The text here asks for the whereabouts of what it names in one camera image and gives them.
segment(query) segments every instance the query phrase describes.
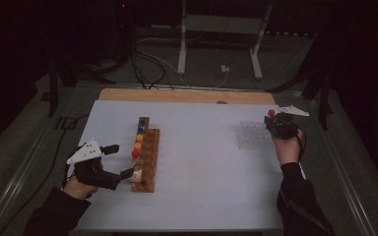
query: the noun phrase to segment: human hand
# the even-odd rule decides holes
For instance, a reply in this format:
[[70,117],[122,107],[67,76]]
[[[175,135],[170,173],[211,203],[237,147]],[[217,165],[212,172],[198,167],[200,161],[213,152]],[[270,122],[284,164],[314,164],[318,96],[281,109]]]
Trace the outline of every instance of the human hand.
[[98,187],[83,184],[76,176],[72,176],[63,188],[63,192],[75,199],[84,200],[88,195],[96,193],[97,189]]
[[[303,137],[303,132],[300,129],[297,130],[297,136],[300,139]],[[280,165],[298,162],[301,143],[297,137],[287,140],[273,137],[273,142],[275,143],[276,155],[278,156]]]

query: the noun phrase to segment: metal stand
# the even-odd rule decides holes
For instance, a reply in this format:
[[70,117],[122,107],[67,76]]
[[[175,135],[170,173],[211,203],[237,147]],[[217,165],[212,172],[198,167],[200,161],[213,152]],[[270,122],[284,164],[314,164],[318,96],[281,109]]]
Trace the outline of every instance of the metal stand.
[[262,70],[260,69],[259,59],[257,53],[259,52],[260,44],[265,34],[266,26],[270,13],[272,11],[272,4],[269,4],[263,19],[248,19],[248,18],[230,18],[230,17],[215,17],[215,16],[201,16],[191,15],[186,13],[186,0],[182,1],[182,23],[181,23],[181,39],[179,61],[177,64],[177,73],[179,75],[185,74],[186,66],[186,31],[187,30],[203,30],[203,31],[217,31],[217,32],[236,32],[236,33],[250,33],[257,34],[256,44],[250,48],[249,54],[251,57],[251,64],[253,66],[254,77],[257,80],[263,79]]

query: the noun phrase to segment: wooden edge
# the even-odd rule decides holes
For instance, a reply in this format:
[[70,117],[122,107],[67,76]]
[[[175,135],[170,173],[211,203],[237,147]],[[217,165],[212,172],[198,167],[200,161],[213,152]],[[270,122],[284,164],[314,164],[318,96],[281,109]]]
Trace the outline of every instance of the wooden edge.
[[267,92],[248,91],[204,91],[204,90],[157,90],[132,88],[105,88],[99,100],[196,102],[228,104],[275,104]]

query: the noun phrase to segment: dark background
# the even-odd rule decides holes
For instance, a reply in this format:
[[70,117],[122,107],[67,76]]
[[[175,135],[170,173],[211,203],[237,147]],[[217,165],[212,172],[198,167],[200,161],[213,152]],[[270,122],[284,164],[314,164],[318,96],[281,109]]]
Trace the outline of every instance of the dark background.
[[[98,59],[112,56],[98,38],[103,37],[104,41],[115,38],[104,33],[103,22],[111,15],[110,4],[121,11],[124,2],[100,1],[98,8],[90,5],[92,1],[0,0],[0,134],[36,94],[33,83],[48,73],[48,40],[86,61],[97,63]],[[254,17],[264,12],[255,1],[188,2],[188,11],[193,13],[210,11],[214,15]],[[244,2],[258,5],[243,8]],[[119,26],[126,22],[136,27],[149,28],[153,24],[176,27],[180,23],[179,1],[126,3],[128,11],[119,14],[125,19],[117,20]],[[89,25],[95,21],[101,26],[97,28],[100,37],[91,37],[95,32],[90,30],[96,28],[90,29]],[[338,92],[378,168],[378,0],[276,1],[267,31],[301,36],[318,33],[301,71],[328,63],[325,56],[334,52],[331,88]],[[119,43],[113,56],[126,51],[122,47]]]

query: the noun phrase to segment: robotic hand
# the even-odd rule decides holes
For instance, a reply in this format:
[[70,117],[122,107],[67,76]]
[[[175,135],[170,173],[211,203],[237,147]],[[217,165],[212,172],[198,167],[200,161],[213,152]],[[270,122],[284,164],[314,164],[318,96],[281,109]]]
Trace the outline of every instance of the robotic hand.
[[104,189],[116,190],[118,184],[133,176],[134,168],[114,174],[103,170],[101,155],[116,153],[119,146],[100,147],[93,139],[81,147],[76,148],[69,156],[67,164],[75,164],[75,176],[79,182],[101,187]]
[[274,110],[270,110],[268,116],[265,116],[266,129],[273,137],[281,140],[288,140],[297,137],[299,128],[293,123],[293,115],[287,113],[278,113],[275,115]]

